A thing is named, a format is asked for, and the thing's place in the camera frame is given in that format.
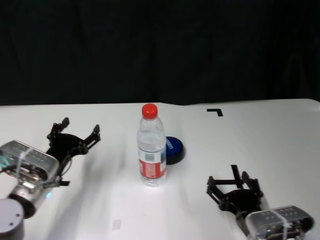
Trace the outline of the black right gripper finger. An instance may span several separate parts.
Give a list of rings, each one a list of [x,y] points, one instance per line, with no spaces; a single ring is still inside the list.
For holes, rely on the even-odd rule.
[[[246,171],[243,171],[241,174],[241,178],[244,184],[246,184],[250,190],[252,190],[256,195],[260,198],[264,196],[261,191],[259,180],[257,178],[250,178],[249,174]]]
[[[226,185],[226,180],[216,180],[212,176],[209,176],[207,180],[207,194],[219,204],[221,199],[224,198],[224,193],[218,188],[218,185]]]

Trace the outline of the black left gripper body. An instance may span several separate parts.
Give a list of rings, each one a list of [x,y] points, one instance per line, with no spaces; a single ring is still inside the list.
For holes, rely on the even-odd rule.
[[[51,133],[47,136],[47,139],[49,140],[49,149],[46,153],[59,162],[57,173],[62,173],[73,157],[87,154],[87,145],[84,140],[75,135]]]

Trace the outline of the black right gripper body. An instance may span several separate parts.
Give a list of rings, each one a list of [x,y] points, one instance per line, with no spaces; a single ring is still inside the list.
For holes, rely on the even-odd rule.
[[[263,196],[262,191],[236,189],[224,194],[220,199],[220,209],[232,214],[261,211],[261,198]]]

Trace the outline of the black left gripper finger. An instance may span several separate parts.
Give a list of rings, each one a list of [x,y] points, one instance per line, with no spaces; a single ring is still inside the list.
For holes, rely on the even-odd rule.
[[[82,153],[88,153],[89,150],[97,144],[101,140],[100,135],[100,126],[97,124],[94,128],[92,133],[80,143],[80,149]]]
[[[68,117],[65,117],[62,122],[54,123],[50,133],[47,135],[47,139],[52,142],[56,137],[70,124]]]

